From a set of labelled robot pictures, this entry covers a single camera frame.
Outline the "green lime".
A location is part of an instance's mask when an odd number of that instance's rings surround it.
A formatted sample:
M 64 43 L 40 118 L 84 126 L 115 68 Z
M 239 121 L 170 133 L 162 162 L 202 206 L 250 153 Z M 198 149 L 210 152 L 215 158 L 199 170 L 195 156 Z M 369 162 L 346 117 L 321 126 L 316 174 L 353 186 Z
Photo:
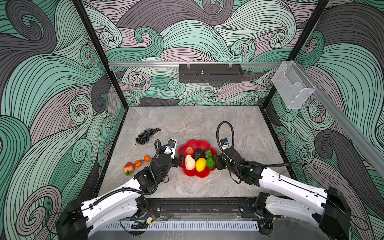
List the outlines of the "green lime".
M 209 157 L 207 158 L 206 160 L 206 167 L 209 169 L 209 170 L 212 170 L 215 168 L 215 163 L 214 163 L 214 160 L 212 157 Z

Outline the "beige garlic bulb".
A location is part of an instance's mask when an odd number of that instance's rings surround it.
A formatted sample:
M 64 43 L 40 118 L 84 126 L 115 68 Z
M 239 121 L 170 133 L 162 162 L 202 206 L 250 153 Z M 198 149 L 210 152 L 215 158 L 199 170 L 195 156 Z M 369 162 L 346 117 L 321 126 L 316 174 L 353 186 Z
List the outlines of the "beige garlic bulb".
M 187 155 L 185 157 L 184 163 L 185 163 L 185 168 L 188 171 L 193 170 L 196 166 L 196 160 L 191 155 Z

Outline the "red apple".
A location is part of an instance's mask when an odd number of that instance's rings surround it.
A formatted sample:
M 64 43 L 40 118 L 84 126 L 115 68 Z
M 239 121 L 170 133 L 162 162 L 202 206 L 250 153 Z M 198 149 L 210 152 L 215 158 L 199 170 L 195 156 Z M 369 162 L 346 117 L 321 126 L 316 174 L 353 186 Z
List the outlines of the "red apple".
M 194 155 L 194 149 L 190 146 L 187 146 L 184 148 L 184 155 L 185 157 L 190 155 L 191 157 Z

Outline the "large yellow lemon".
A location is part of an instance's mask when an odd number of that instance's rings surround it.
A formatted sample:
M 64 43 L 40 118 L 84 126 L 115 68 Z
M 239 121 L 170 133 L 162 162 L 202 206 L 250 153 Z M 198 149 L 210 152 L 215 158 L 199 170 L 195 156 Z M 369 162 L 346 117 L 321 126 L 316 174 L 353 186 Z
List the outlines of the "large yellow lemon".
M 197 172 L 202 172 L 206 168 L 206 159 L 205 158 L 199 158 L 196 161 L 195 169 Z

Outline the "dark avocado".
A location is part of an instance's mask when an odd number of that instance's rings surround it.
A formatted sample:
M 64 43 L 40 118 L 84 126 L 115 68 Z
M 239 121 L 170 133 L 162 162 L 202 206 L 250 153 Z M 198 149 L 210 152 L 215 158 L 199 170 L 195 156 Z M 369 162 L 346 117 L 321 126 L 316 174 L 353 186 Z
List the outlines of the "dark avocado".
M 197 161 L 200 158 L 204 157 L 204 151 L 202 149 L 194 150 L 193 158 Z

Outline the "red flower-shaped fruit bowl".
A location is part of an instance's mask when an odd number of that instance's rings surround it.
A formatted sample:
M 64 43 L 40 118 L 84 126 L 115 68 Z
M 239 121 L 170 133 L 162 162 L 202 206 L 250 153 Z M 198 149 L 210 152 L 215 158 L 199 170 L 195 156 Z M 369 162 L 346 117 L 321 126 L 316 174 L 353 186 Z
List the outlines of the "red flower-shaped fruit bowl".
M 184 155 L 184 148 L 187 147 L 187 146 L 190 146 L 192 147 L 194 150 L 196 149 L 202 149 L 204 151 L 204 157 L 205 158 L 205 151 L 207 150 L 211 150 L 212 153 L 213 153 L 213 156 L 217 155 L 218 154 L 218 151 L 216 149 L 214 149 L 209 142 L 205 141 L 205 140 L 189 140 L 186 144 L 182 145 L 179 150 L 178 150 L 178 153 L 179 153 L 179 156 L 180 157 L 183 157 L 183 163 L 182 163 L 182 169 L 183 169 L 183 172 L 186 176 L 188 177 L 199 177 L 199 178 L 205 178 L 207 176 L 209 176 L 209 174 L 213 171 L 216 170 L 216 167 L 212 170 L 209 170 L 207 167 L 202 171 L 202 172 L 197 172 L 196 169 L 194 168 L 193 170 L 191 171 L 188 171 L 186 170 L 185 168 L 185 155 Z

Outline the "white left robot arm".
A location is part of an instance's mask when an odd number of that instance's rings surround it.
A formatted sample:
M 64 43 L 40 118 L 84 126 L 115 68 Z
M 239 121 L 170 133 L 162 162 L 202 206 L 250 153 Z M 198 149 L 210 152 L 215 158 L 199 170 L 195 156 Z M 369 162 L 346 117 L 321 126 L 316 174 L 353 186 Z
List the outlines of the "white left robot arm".
M 128 182 L 100 197 L 74 200 L 59 213 L 54 225 L 60 240 L 86 240 L 108 224 L 128 217 L 142 217 L 149 204 L 146 196 L 154 194 L 170 168 L 180 167 L 184 157 L 159 154 L 150 165 Z

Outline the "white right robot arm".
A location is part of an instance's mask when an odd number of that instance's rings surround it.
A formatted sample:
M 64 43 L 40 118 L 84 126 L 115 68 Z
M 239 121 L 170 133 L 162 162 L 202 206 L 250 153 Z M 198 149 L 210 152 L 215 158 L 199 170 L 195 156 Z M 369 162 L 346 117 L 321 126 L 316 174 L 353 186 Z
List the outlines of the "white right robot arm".
M 349 239 L 351 208 L 337 188 L 323 189 L 298 182 L 266 165 L 246 161 L 233 147 L 214 156 L 213 161 L 218 170 L 227 169 L 235 175 L 237 183 L 255 185 L 287 197 L 283 200 L 270 194 L 259 194 L 256 209 L 314 224 L 336 240 Z

